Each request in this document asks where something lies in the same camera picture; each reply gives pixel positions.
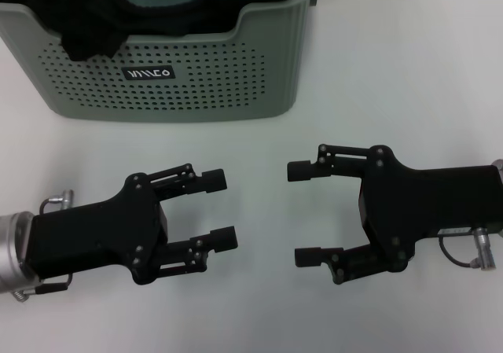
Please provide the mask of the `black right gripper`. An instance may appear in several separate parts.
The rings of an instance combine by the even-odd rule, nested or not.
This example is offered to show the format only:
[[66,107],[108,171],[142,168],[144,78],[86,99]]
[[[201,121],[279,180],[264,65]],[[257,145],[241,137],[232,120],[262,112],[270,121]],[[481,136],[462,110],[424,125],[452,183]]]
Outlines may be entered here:
[[471,235],[481,270],[495,269],[489,236],[502,230],[502,175],[494,165],[417,170],[373,146],[362,178],[362,225],[370,245],[404,270],[425,238]]

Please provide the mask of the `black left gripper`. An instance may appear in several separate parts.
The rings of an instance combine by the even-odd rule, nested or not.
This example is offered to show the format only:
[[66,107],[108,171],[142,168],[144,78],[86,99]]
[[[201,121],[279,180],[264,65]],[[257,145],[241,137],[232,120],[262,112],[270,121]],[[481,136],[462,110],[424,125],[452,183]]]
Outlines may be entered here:
[[155,178],[133,174],[108,200],[35,216],[27,265],[41,279],[120,265],[136,284],[154,282],[159,267],[153,253],[167,241]]

